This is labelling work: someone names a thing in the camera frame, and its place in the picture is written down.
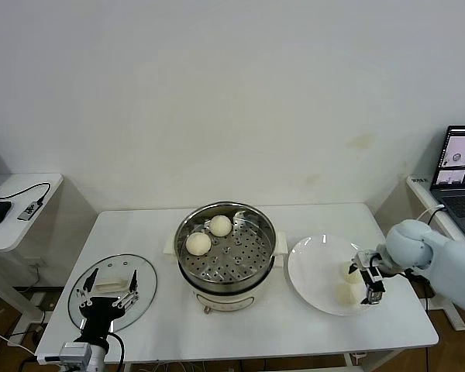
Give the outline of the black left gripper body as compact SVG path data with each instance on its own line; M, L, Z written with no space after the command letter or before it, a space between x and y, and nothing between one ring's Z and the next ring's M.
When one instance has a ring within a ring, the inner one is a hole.
M124 308L114 305L116 301L116 298L93 297L79 306L85 323L76 342L106 341L112 322L125 315Z

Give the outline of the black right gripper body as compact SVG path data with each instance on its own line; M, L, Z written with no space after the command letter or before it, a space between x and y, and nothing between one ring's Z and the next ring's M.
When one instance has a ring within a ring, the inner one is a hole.
M369 267L367 269L369 275L368 287L372 291L384 291L383 278L381 272L378 270L377 266L374 265L374 259L370 259Z

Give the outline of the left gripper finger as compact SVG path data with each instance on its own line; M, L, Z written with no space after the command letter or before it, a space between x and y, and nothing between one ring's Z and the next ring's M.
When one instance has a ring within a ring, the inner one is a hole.
M77 305L80 305L90 298L97 275L98 268L96 267L88 270L78 279L75 285L75 299L77 300Z
M116 308L130 308L139 298L137 287L137 270L134 270L129 284L129 290L121 298L114 302L114 306Z

